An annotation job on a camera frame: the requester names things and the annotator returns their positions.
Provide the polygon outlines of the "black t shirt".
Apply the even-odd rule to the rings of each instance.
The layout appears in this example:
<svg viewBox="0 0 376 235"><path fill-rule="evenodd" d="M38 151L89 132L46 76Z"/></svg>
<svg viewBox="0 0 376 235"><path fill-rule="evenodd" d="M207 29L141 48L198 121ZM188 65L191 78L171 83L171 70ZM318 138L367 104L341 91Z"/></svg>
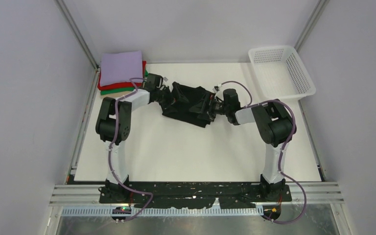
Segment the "black t shirt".
<svg viewBox="0 0 376 235"><path fill-rule="evenodd" d="M188 103L179 103L174 100L174 103L170 106L160 105L162 115L204 128L211 123L207 112L197 114L189 111L189 108L198 102L204 94L214 95L214 93L207 91L201 86L194 88L184 85L184 95L188 98Z"/></svg>

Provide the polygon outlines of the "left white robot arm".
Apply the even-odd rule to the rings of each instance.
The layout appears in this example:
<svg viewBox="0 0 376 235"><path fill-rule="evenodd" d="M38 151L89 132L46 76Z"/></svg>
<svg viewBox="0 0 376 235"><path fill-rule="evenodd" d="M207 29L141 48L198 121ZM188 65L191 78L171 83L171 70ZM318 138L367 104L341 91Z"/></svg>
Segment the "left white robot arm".
<svg viewBox="0 0 376 235"><path fill-rule="evenodd" d="M188 101L183 86L173 82L164 84L165 78L157 74L148 74L141 79L141 86L121 97L106 97L102 100L95 130L106 144L108 175L101 192L126 200L131 193L153 194L132 189L129 186L129 174L125 163L125 142L131 131L132 112L140 107L157 102L163 111L181 114L180 103Z"/></svg>

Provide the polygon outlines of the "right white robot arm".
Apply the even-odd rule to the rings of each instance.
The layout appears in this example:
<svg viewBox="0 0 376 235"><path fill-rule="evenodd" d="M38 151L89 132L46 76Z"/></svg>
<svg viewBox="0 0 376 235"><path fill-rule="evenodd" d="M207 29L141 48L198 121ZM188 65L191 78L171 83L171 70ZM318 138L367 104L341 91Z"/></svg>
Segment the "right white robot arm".
<svg viewBox="0 0 376 235"><path fill-rule="evenodd" d="M189 107L197 118L213 121L216 115L224 115L233 125L255 123L260 138L265 143L265 163L260 175L261 198L278 197L285 190L283 158L292 136L297 131L293 111L279 99L263 101L242 108L235 89L223 91L223 97L214 93L203 95Z"/></svg>

